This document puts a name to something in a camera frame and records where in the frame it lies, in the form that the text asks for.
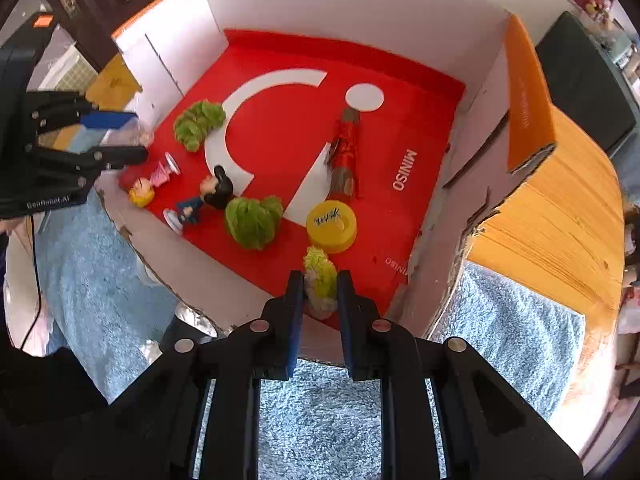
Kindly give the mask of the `pink yellow small figurine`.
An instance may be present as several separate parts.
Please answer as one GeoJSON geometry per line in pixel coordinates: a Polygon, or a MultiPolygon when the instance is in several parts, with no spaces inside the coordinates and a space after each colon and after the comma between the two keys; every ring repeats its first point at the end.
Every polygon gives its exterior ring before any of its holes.
{"type": "Polygon", "coordinates": [[[154,200],[155,190],[167,183],[171,176],[181,174],[177,162],[169,152],[164,154],[149,177],[138,177],[128,190],[128,198],[134,206],[145,208],[154,200]]]}

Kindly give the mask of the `green leafy vegetable toy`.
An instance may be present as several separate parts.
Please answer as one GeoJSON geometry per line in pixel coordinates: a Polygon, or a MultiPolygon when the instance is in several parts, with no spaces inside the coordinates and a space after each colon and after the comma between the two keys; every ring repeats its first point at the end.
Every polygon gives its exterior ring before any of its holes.
{"type": "Polygon", "coordinates": [[[244,249],[263,250],[276,237],[284,213],[279,196],[262,200],[235,197],[224,211],[224,224],[244,249]]]}

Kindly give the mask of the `red wooden stick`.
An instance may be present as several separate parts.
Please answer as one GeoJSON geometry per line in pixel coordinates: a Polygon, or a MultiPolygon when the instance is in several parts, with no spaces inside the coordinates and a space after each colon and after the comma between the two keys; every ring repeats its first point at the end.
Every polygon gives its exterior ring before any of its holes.
{"type": "Polygon", "coordinates": [[[350,106],[345,107],[326,155],[326,166],[329,167],[331,177],[331,200],[349,203],[354,198],[359,122],[360,111],[350,106]]]}

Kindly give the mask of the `yellow round lidded jar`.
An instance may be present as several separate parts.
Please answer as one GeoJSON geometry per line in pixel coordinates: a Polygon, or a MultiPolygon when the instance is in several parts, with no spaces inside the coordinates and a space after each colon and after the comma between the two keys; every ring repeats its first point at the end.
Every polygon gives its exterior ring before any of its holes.
{"type": "Polygon", "coordinates": [[[358,226],[352,207],[339,200],[314,206],[306,219],[308,238],[327,254],[339,254],[355,243],[358,226]]]}

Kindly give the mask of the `yellow green cabbage toy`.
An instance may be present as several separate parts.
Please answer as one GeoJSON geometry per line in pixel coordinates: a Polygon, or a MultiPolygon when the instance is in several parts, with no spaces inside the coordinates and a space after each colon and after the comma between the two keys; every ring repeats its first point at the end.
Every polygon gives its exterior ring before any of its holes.
{"type": "Polygon", "coordinates": [[[310,314],[326,320],[337,310],[337,270],[323,249],[309,246],[303,258],[310,314]]]}

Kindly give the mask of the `green lettuce toy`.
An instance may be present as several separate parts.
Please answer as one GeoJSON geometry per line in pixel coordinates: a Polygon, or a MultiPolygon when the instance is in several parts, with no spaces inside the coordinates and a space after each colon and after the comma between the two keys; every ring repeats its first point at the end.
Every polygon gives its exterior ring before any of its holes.
{"type": "Polygon", "coordinates": [[[174,121],[174,138],[186,151],[196,153],[208,136],[224,125],[226,118],[220,103],[195,102],[174,121]]]}

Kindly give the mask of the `light blue fluffy towel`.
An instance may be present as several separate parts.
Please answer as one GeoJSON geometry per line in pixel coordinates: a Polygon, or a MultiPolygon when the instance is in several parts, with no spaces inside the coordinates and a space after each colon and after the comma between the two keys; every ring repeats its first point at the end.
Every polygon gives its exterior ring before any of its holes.
{"type": "MultiPolygon", "coordinates": [[[[36,231],[53,344],[67,346],[107,400],[152,362],[177,307],[144,284],[138,259],[99,196],[47,214],[36,231]]],[[[468,263],[433,339],[465,339],[539,413],[560,405],[586,331],[585,318],[514,281],[468,263]]],[[[299,361],[287,382],[260,392],[259,474],[264,479],[376,479],[381,474],[376,382],[299,361]]]]}

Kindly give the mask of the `orange cardboard box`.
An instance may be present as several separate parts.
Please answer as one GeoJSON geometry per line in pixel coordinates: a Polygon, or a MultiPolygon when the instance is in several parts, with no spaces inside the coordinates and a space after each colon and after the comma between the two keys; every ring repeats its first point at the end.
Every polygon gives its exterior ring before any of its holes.
{"type": "Polygon", "coordinates": [[[114,31],[179,177],[103,208],[160,281],[223,328],[300,267],[358,110],[358,233],[335,264],[378,310],[431,333],[471,233],[558,143],[521,20],[486,0],[155,0],[114,31]]]}

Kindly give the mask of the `red Miniso paper bag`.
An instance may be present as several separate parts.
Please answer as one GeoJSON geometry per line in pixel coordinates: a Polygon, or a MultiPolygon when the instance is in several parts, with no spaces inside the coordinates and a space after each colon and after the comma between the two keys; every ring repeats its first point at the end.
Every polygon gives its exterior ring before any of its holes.
{"type": "Polygon", "coordinates": [[[431,67],[352,42],[231,29],[228,48],[178,104],[221,102],[224,128],[196,153],[156,130],[152,160],[169,152],[181,174],[157,191],[146,211],[125,214],[130,238],[155,274],[184,302],[238,324],[253,296],[283,292],[309,245],[306,219],[329,194],[328,151],[342,111],[363,88],[357,140],[355,243],[334,256],[357,292],[386,311],[407,281],[407,264],[447,151],[461,81],[431,67]],[[236,196],[279,196],[284,213],[263,250],[241,247],[224,215],[204,207],[198,224],[172,232],[163,210],[188,200],[216,165],[236,196]]]}

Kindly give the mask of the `blue-clothed cluttered side table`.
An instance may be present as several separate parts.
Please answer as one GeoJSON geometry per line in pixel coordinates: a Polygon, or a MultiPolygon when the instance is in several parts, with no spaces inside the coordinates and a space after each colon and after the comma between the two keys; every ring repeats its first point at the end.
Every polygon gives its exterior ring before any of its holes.
{"type": "Polygon", "coordinates": [[[639,35],[614,0],[593,21],[573,0],[536,51],[552,102],[611,159],[620,183],[639,192],[639,35]]]}

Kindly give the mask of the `black-haired boy figurine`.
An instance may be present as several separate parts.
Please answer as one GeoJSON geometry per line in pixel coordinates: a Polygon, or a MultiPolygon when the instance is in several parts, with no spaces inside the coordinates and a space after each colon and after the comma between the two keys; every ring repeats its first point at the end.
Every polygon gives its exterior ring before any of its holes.
{"type": "Polygon", "coordinates": [[[233,198],[233,183],[221,165],[214,167],[214,172],[201,180],[198,196],[176,203],[174,209],[164,209],[163,218],[166,224],[178,235],[181,235],[187,224],[198,224],[204,206],[224,210],[233,198]]]}

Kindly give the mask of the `clear round plastic lid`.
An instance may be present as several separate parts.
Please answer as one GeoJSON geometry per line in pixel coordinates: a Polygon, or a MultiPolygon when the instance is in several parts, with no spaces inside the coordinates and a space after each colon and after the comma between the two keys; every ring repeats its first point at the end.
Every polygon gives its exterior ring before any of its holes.
{"type": "Polygon", "coordinates": [[[110,129],[101,141],[103,146],[144,146],[154,142],[154,132],[139,118],[133,117],[118,129],[110,129]]]}

